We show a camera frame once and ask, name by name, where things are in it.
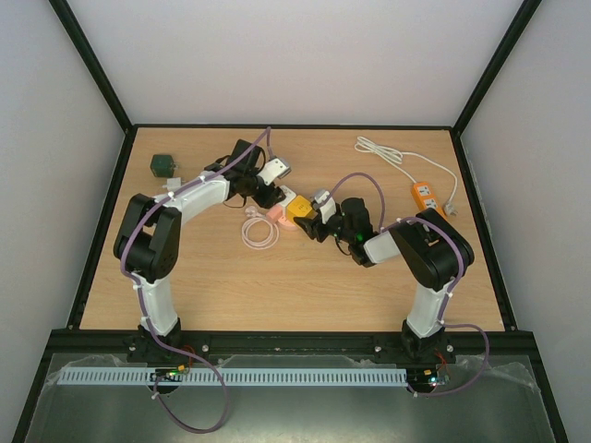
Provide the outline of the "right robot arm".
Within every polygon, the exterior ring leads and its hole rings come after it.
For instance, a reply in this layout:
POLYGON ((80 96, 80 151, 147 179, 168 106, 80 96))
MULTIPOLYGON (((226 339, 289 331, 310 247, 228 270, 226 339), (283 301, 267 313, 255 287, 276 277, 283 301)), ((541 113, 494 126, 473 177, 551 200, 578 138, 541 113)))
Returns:
POLYGON ((413 362, 426 362, 445 346, 444 315, 452 292, 474 263, 470 244, 433 208, 385 228, 373 229, 361 198, 347 198, 324 210, 295 217, 294 225, 319 243, 343 241, 353 261, 369 268, 402 257, 416 280, 412 309, 402 325, 401 344, 413 362))

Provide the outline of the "pink socket with cable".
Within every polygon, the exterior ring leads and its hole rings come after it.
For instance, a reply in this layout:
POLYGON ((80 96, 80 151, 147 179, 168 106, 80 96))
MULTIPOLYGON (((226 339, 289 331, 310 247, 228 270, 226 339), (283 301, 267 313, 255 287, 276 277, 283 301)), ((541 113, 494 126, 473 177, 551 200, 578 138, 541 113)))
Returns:
POLYGON ((297 230, 296 225, 286 217, 284 207, 275 205, 269 210, 258 210, 254 206, 245 209, 246 219, 241 226, 243 244, 253 250, 274 247, 283 232, 297 230))

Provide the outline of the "orange power strip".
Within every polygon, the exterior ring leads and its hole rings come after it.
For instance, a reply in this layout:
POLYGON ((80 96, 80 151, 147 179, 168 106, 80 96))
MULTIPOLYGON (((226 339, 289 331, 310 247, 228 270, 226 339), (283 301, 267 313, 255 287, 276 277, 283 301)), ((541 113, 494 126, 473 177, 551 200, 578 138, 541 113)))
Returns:
POLYGON ((434 192, 433 186, 428 182, 413 183, 411 188, 411 196, 420 211, 434 209, 439 213, 440 216, 442 216, 444 219, 447 219, 447 215, 434 192))

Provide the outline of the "small white charger adapter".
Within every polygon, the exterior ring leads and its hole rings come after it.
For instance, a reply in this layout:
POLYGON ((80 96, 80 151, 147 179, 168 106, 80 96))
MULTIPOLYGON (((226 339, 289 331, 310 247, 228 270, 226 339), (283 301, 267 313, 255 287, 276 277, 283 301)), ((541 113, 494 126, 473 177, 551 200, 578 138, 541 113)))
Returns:
POLYGON ((163 188, 166 189, 168 192, 174 192, 179 189, 183 185, 183 180, 181 177, 171 177, 167 178, 163 188))

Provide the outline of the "green dragon cube socket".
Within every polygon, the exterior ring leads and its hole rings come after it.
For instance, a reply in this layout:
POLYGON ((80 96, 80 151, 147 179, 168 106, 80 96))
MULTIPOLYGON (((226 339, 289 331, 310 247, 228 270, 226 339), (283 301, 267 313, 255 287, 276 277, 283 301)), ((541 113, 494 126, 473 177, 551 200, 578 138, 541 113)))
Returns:
POLYGON ((174 178, 176 163, 171 154, 154 154, 151 157, 150 169, 156 178, 174 178))

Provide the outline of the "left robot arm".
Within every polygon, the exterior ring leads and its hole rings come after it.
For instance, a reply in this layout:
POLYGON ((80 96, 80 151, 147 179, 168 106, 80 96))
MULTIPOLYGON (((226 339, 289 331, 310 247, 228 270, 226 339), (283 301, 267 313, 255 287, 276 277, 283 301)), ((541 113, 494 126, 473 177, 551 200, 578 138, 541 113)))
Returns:
POLYGON ((234 196, 271 208, 285 197, 276 180, 290 171, 289 163, 271 149, 240 139, 231 154, 206 166, 194 180, 165 194, 136 194, 129 200, 114 255, 139 300, 139 332, 129 343, 131 361, 168 364, 187 357, 170 283, 183 226, 234 196))

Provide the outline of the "white tiger cube socket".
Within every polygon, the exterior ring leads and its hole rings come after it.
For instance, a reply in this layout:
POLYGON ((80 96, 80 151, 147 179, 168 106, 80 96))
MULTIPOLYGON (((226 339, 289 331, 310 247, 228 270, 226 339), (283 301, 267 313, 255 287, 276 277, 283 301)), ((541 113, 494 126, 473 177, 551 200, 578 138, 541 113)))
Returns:
POLYGON ((282 190, 284 195, 284 199, 280 201, 280 204, 283 206, 287 206, 291 201, 293 201, 296 198, 297 193, 290 187, 285 185, 280 186, 280 189, 282 190))

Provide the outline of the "yellow cube socket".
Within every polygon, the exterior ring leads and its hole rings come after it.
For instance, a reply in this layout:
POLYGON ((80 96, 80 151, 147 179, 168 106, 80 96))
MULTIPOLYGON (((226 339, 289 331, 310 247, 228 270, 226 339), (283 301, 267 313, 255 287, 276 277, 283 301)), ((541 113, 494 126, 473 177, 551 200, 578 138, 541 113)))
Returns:
POLYGON ((311 202, 301 195, 296 195, 286 206, 286 218, 289 222, 296 223, 295 218, 314 219, 317 212, 311 202))

